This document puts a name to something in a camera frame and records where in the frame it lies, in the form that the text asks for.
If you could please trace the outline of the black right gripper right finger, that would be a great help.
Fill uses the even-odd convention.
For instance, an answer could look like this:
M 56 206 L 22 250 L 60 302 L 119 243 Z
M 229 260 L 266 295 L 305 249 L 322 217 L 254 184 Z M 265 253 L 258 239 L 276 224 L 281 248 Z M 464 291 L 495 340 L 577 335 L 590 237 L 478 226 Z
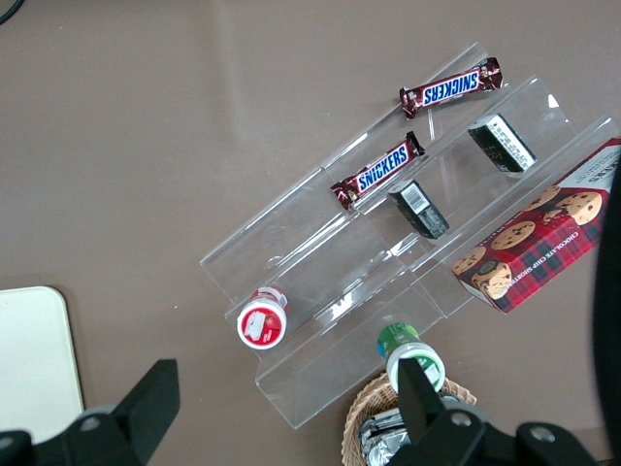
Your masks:
M 419 364 L 399 361 L 399 411 L 410 443 L 391 465 L 512 465 L 513 441 L 480 416 L 447 408 Z

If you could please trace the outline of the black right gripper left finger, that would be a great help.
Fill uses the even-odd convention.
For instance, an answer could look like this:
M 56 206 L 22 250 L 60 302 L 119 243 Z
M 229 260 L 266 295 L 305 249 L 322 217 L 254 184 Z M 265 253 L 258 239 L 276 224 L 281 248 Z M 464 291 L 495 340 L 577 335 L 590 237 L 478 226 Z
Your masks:
M 109 412 L 95 411 L 34 448 L 36 465 L 146 465 L 180 411 L 178 363 L 161 359 Z

